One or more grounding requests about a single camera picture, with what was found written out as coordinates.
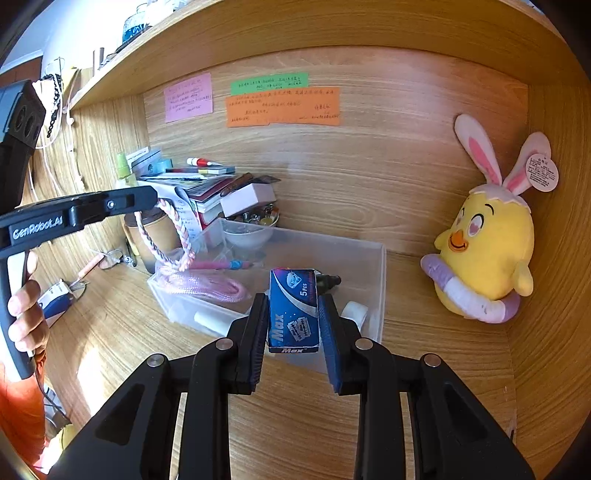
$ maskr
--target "pink sticky note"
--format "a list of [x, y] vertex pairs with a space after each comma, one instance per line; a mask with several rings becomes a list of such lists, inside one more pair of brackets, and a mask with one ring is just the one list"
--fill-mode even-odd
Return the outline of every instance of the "pink sticky note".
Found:
[[166, 123], [213, 113], [212, 76], [183, 80], [164, 89]]

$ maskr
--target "human hand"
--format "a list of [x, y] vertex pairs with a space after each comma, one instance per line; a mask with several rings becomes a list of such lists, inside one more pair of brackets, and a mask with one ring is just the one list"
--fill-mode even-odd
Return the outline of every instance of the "human hand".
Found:
[[[37, 269], [38, 257], [30, 252], [27, 259], [27, 278]], [[43, 353], [49, 339], [49, 326], [43, 310], [37, 303], [41, 287], [35, 280], [27, 280], [23, 287], [8, 300], [8, 311], [17, 317], [8, 329], [8, 336], [20, 352]]]

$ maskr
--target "razor blade box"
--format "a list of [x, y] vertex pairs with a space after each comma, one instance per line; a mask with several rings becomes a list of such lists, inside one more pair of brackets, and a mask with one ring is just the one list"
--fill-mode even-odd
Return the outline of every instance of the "razor blade box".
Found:
[[268, 345], [271, 353], [311, 353], [319, 347], [314, 270], [271, 270]]

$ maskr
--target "braided rope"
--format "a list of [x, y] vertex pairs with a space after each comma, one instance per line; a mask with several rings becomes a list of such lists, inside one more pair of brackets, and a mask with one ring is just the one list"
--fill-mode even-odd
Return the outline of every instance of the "braided rope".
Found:
[[173, 221], [173, 225], [176, 228], [178, 237], [181, 241], [181, 246], [183, 247], [182, 258], [180, 260], [172, 260], [171, 258], [166, 256], [166, 254], [163, 253], [162, 250], [158, 248], [158, 245], [156, 245], [154, 241], [150, 238], [148, 232], [144, 228], [142, 224], [141, 212], [135, 212], [135, 220], [138, 224], [139, 234], [146, 246], [148, 247], [148, 249], [150, 250], [150, 252], [152, 253], [152, 255], [155, 256], [157, 260], [160, 260], [163, 264], [171, 268], [174, 268], [175, 270], [179, 270], [181, 272], [185, 271], [186, 269], [188, 269], [189, 265], [193, 262], [193, 260], [195, 260], [195, 252], [193, 251], [193, 247], [191, 246], [189, 232], [187, 231], [187, 228], [185, 227], [183, 221], [179, 217], [177, 211], [174, 209], [174, 207], [168, 200], [158, 199], [156, 207], [160, 208], [160, 210], [166, 213], [168, 218], [170, 218]]
[[183, 247], [181, 260], [172, 260], [158, 248], [142, 224], [141, 212], [135, 212], [135, 219], [142, 240], [153, 256], [163, 264], [159, 268], [157, 278], [168, 293], [201, 295], [227, 303], [237, 303], [250, 297], [248, 290], [236, 280], [226, 278], [224, 275], [190, 270], [189, 267], [195, 260], [195, 252], [191, 247], [189, 232], [168, 200], [158, 199], [156, 206], [173, 221]]

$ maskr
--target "bunny ears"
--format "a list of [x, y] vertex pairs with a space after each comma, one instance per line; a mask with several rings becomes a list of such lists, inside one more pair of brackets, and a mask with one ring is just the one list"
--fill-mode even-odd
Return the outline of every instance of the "bunny ears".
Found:
[[499, 164], [496, 161], [495, 150], [492, 148], [491, 141], [482, 125], [464, 113], [456, 118], [454, 129], [464, 150], [468, 152], [478, 169], [484, 174], [486, 183], [502, 186], [515, 196], [531, 187], [525, 174], [527, 160], [536, 153], [551, 158], [548, 138], [542, 132], [535, 132], [527, 138], [521, 147], [515, 167], [503, 181]]

